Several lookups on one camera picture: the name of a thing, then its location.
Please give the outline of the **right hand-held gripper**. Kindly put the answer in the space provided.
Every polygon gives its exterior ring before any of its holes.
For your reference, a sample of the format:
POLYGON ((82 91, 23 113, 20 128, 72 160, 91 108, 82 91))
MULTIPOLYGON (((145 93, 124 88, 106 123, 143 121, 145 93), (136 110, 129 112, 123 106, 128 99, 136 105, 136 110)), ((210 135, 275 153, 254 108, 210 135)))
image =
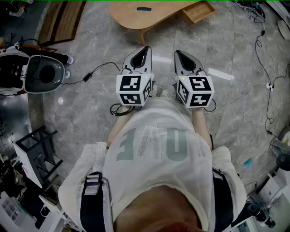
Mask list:
POLYGON ((206 75, 201 62, 191 54, 174 52, 176 94, 187 108, 208 107, 215 93, 212 78, 206 75))

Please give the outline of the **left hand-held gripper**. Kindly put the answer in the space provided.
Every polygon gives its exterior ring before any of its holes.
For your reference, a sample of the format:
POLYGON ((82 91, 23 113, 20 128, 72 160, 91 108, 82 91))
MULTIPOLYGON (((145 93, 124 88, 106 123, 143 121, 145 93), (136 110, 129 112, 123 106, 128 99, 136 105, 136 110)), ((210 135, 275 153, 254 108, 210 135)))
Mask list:
POLYGON ((144 106, 153 89, 152 49, 143 46, 124 60, 122 71, 116 77, 116 94, 124 106, 144 106), (131 70, 141 68, 144 72, 131 70))

